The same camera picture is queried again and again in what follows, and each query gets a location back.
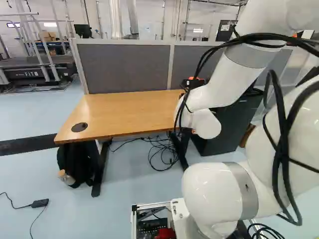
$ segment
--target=red component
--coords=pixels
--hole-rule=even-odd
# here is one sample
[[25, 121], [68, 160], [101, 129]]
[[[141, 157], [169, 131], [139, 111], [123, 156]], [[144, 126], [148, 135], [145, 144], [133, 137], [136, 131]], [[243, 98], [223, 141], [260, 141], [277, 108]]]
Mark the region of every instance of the red component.
[[161, 228], [155, 239], [176, 239], [176, 234], [171, 228]]
[[[193, 76], [190, 76], [188, 79], [189, 79], [189, 80], [193, 80], [194, 77], [193, 77]], [[197, 79], [197, 80], [204, 80], [204, 78], [199, 78], [199, 77], [196, 77], [196, 79]]]

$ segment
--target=black desk leg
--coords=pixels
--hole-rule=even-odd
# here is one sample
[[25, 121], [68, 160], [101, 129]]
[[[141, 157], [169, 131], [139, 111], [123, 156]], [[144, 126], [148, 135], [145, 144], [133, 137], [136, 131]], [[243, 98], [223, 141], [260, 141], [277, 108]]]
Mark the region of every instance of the black desk leg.
[[90, 152], [90, 157], [94, 164], [94, 180], [93, 180], [93, 187], [91, 196], [93, 198], [98, 197], [101, 192], [101, 184], [103, 179], [103, 173], [105, 168], [105, 162], [108, 156], [108, 149], [111, 145], [112, 140], [106, 141], [102, 145], [101, 154], [99, 154], [98, 147], [94, 141], [88, 141], [87, 146]]
[[170, 133], [170, 138], [177, 151], [178, 159], [183, 168], [183, 171], [185, 171], [189, 166], [185, 155], [186, 155], [186, 151], [188, 147], [188, 142], [192, 134], [191, 128], [182, 128], [180, 134], [181, 134], [180, 140], [178, 139], [177, 135], [174, 132]]

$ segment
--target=backpack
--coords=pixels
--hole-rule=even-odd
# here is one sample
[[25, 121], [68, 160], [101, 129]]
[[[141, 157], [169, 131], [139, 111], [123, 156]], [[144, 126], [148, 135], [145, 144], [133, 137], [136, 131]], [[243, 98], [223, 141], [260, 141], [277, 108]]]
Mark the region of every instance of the backpack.
[[57, 162], [60, 170], [64, 169], [66, 175], [75, 180], [75, 183], [69, 185], [71, 188], [77, 188], [82, 183], [93, 185], [94, 168], [84, 142], [66, 143], [60, 146]]

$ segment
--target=black cabinet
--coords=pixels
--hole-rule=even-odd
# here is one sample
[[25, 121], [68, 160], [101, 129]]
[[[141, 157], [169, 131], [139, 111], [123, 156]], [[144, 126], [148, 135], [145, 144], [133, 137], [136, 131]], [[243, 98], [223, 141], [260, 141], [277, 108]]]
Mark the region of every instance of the black cabinet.
[[263, 92], [250, 90], [230, 106], [210, 109], [221, 123], [221, 133], [213, 139], [203, 139], [197, 134], [191, 139], [202, 156], [233, 152], [263, 98]]

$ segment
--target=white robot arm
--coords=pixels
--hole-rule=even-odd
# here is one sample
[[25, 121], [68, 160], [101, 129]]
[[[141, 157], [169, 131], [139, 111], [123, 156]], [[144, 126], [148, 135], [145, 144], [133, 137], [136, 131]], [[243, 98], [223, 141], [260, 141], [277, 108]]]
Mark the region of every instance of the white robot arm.
[[[236, 30], [240, 35], [255, 32], [292, 35], [297, 30], [316, 30], [319, 28], [318, 11], [317, 0], [250, 0]], [[263, 43], [283, 44], [280, 41]], [[190, 92], [186, 101], [188, 109], [183, 111], [181, 126], [195, 129], [203, 138], [216, 137], [222, 126], [208, 108], [227, 106], [235, 102], [279, 50], [280, 48], [248, 44], [227, 48], [209, 83]], [[286, 114], [296, 98], [317, 81], [319, 76], [284, 97]], [[317, 91], [304, 102], [289, 134], [290, 157], [317, 169], [318, 99]], [[182, 101], [183, 98], [179, 101], [176, 113]], [[278, 143], [281, 132], [276, 108], [272, 108], [267, 114], [265, 123], [274, 142]], [[271, 216], [282, 211], [272, 184], [275, 153], [263, 127], [259, 126], [252, 132], [246, 144], [247, 161], [238, 164], [199, 163], [185, 171], [182, 180], [185, 205], [191, 215], [191, 221], [195, 221], [201, 234], [210, 239], [226, 238], [234, 231], [238, 220]], [[317, 174], [289, 164], [294, 197], [319, 185]], [[278, 185], [279, 195], [284, 205], [288, 206], [289, 200], [282, 177], [279, 178]]]
[[[239, 18], [239, 35], [270, 32], [291, 36], [304, 29], [318, 29], [319, 1], [306, 0], [250, 0]], [[283, 45], [282, 41], [264, 41]], [[275, 57], [280, 48], [265, 48], [240, 44], [226, 48], [209, 83], [190, 92], [188, 110], [183, 111], [183, 127], [193, 128], [202, 138], [214, 138], [221, 131], [218, 120], [208, 108], [234, 103], [256, 80]]]

